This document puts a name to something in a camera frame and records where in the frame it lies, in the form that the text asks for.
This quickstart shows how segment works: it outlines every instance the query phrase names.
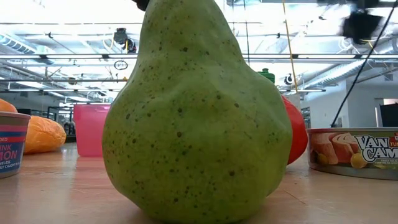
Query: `wooden table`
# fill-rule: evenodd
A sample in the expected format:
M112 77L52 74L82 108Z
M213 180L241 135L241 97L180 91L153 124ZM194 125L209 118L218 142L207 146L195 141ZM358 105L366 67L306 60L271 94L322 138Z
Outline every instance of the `wooden table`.
M25 156L18 175L0 180L1 224L155 224L111 185L101 158L62 153ZM280 187L244 224L397 223L398 182L288 166Z

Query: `tomato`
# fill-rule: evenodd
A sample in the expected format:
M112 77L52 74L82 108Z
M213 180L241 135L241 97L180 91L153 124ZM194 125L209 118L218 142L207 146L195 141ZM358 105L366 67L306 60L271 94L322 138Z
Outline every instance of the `tomato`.
M308 136L301 112L286 97L282 96L282 98L293 129L293 142L290 148L289 161L287 162L289 165L305 152L308 144Z

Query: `can label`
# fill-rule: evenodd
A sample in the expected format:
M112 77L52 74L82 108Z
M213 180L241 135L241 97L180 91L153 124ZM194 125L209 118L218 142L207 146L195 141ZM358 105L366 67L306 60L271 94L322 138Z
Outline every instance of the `can label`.
M314 164L398 170L398 132L312 133L309 147Z
M25 138L26 131L0 133L0 172L19 169Z

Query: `tin can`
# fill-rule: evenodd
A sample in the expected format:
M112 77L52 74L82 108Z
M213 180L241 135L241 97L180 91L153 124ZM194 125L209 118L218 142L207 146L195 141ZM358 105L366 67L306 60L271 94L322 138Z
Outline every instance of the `tin can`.
M0 179L19 172L30 116L0 112Z
M308 129L307 133L312 169L398 180L398 128Z

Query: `pear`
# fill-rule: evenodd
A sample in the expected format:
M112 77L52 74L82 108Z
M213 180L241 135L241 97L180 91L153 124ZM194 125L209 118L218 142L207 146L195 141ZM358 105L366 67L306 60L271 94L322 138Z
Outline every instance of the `pear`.
M279 185L292 128L214 0L151 0L103 134L115 188L167 223L244 220Z

